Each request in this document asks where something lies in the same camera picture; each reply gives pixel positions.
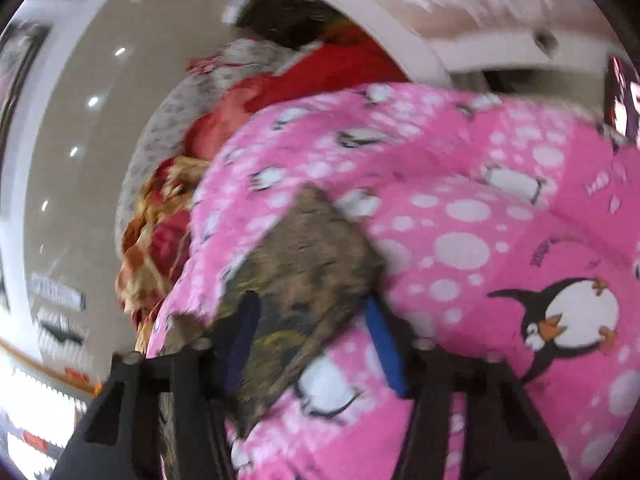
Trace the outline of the red and cream floral quilt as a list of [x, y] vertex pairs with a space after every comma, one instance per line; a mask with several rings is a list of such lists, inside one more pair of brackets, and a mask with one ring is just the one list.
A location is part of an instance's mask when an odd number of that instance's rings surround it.
[[160, 163], [137, 195], [134, 216], [122, 234], [122, 266], [115, 292], [145, 353], [163, 301], [174, 288], [191, 244], [193, 197], [209, 162], [178, 155]]

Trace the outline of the pink penguin blanket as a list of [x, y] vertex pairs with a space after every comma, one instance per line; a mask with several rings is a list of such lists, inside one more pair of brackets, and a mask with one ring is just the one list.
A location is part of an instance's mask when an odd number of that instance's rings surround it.
[[556, 106], [374, 84], [270, 106], [214, 157], [190, 257], [157, 317], [216, 315], [224, 284], [313, 183], [384, 257], [416, 332], [504, 356], [574, 479], [639, 399], [639, 151]]

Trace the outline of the brown floral patterned cloth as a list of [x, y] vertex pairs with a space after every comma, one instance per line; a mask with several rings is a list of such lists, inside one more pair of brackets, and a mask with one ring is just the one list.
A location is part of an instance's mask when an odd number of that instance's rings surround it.
[[362, 395], [326, 346], [363, 307], [384, 269], [383, 258], [321, 188], [306, 184], [291, 208], [231, 273], [216, 318], [168, 316], [166, 354], [209, 328], [228, 334], [232, 315], [257, 323], [219, 347], [219, 376], [242, 439], [293, 390], [306, 418], [343, 426]]

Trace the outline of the grey floral pillow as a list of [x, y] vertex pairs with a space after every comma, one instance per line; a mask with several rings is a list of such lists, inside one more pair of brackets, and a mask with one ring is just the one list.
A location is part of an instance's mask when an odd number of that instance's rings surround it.
[[234, 84], [262, 73], [282, 75], [321, 46], [321, 41], [314, 40], [292, 50], [267, 40], [240, 38], [190, 63], [186, 78], [168, 93], [144, 126], [130, 158], [115, 214], [117, 255], [122, 253], [122, 234], [134, 218], [142, 184], [160, 162], [180, 152], [186, 130], [209, 113]]

